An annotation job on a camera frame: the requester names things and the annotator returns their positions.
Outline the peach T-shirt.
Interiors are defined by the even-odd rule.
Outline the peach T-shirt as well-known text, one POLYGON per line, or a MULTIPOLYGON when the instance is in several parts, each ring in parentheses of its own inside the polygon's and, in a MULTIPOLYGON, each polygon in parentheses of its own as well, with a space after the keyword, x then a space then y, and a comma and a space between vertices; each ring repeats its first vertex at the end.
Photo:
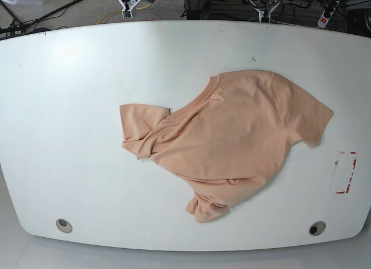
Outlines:
POLYGON ((263 70, 224 72, 183 108, 119 108, 122 146, 182 178, 199 223, 217 219, 280 171, 291 147, 316 147, 332 110, 287 78, 263 70))

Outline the left table grommet hole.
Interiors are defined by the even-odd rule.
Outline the left table grommet hole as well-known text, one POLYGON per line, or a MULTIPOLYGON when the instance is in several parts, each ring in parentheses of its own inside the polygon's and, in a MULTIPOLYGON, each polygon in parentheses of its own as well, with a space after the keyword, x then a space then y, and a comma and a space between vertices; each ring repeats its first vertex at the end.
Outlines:
POLYGON ((63 233, 69 234, 72 232, 72 225, 64 219, 56 220, 56 227, 63 233))

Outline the table grommet hole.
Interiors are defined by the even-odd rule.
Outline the table grommet hole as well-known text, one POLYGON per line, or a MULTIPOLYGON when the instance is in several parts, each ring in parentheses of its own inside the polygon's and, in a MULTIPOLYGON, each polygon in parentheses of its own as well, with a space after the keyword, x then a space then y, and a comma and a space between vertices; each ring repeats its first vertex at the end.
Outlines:
POLYGON ((312 236, 319 236, 324 232, 325 229, 326 223, 324 221, 317 221, 310 226, 308 232, 312 236))
POLYGON ((72 225, 64 219, 56 220, 56 227, 63 233, 69 234, 72 232, 72 225))

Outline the right table grommet hole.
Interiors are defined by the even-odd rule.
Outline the right table grommet hole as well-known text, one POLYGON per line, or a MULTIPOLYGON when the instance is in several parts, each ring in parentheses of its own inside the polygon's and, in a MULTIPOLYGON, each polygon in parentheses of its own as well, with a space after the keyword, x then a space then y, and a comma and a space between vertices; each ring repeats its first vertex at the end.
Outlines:
POLYGON ((319 236, 324 232, 325 229, 326 223, 324 221, 317 221, 310 226, 308 232, 312 236, 319 236))

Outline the red tape rectangle marking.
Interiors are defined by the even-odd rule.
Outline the red tape rectangle marking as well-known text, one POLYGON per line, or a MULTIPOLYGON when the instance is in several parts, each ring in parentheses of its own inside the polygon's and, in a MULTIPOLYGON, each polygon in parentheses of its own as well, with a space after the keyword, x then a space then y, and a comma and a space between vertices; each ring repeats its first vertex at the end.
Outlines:
POLYGON ((357 163, 356 151, 339 151, 334 165, 332 189, 335 194, 348 194, 357 163))

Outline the white power strip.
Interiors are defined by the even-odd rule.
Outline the white power strip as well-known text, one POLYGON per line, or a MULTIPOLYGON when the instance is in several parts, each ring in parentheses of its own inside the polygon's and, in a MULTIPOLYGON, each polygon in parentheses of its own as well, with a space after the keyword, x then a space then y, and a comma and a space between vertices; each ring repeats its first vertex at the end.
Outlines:
POLYGON ((326 4, 322 15, 320 16, 317 25, 319 28, 326 28, 328 22, 330 21, 331 17, 334 14, 334 11, 339 6, 341 0, 329 0, 326 4))

